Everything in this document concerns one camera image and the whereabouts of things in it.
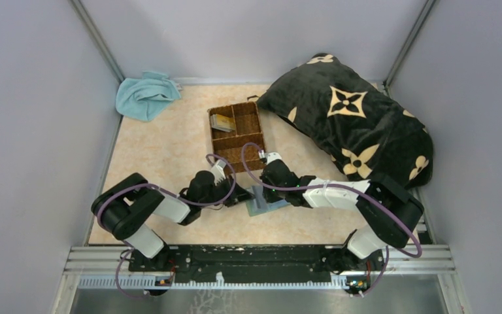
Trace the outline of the green leather card holder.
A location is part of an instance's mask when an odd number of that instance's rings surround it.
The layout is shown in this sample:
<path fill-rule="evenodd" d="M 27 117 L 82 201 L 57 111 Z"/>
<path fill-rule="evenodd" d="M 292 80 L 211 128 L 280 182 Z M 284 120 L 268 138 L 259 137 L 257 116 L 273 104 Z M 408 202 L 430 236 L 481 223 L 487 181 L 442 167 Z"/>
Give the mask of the green leather card holder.
<path fill-rule="evenodd" d="M 274 203 L 267 203 L 265 198 L 263 197 L 263 187 L 262 186 L 251 186 L 247 189 L 249 193 L 251 193 L 254 197 L 251 200 L 247 200 L 245 202 L 246 208 L 248 211 L 248 215 L 250 217 L 262 215 L 265 213 L 269 213 L 272 211 L 276 211 L 277 209 L 290 206 L 285 200 L 279 200 Z"/>

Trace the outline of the brown woven divided basket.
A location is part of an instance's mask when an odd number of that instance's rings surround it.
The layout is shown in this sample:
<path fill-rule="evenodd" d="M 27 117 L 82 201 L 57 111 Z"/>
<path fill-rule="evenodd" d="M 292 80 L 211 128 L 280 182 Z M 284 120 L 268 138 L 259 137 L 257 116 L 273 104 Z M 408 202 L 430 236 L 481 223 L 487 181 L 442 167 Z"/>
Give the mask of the brown woven divided basket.
<path fill-rule="evenodd" d="M 243 164 L 251 171 L 265 167 L 255 147 L 246 148 L 244 158 L 241 158 L 242 147 L 246 143 L 255 143 L 261 150 L 266 149 L 259 111 L 253 101 L 210 108 L 207 113 L 209 117 L 219 114 L 233 121 L 233 130 L 229 132 L 210 128 L 214 154 L 226 159 L 237 173 L 245 171 Z"/>

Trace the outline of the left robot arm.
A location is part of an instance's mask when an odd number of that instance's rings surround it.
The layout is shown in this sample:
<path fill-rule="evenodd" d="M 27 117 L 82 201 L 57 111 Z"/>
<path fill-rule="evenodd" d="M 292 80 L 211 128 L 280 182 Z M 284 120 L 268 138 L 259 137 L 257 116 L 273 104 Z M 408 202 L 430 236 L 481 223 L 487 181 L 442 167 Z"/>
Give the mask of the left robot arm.
<path fill-rule="evenodd" d="M 160 271 L 168 266 L 170 254 L 164 240 L 146 225 L 151 215 L 187 226 L 205 207 L 232 207 L 254 198 L 232 176 L 215 175 L 212 170 L 197 172 L 179 194 L 170 194 L 133 173 L 96 198 L 91 212 L 102 229 L 139 251 L 146 265 Z"/>

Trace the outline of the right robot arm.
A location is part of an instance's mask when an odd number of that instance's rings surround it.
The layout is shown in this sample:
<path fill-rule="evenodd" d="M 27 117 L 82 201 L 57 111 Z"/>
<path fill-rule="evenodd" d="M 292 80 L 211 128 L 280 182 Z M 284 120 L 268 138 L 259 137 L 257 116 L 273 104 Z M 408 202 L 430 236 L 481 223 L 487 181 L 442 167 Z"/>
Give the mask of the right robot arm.
<path fill-rule="evenodd" d="M 314 175 L 298 177 L 281 158 L 265 158 L 260 175 L 263 197 L 295 207 L 336 208 L 359 212 L 366 226 L 352 232 L 342 251 L 343 264 L 360 269 L 368 257 L 386 246 L 402 249 L 424 214 L 423 205 L 386 175 L 362 181 L 331 181 Z"/>

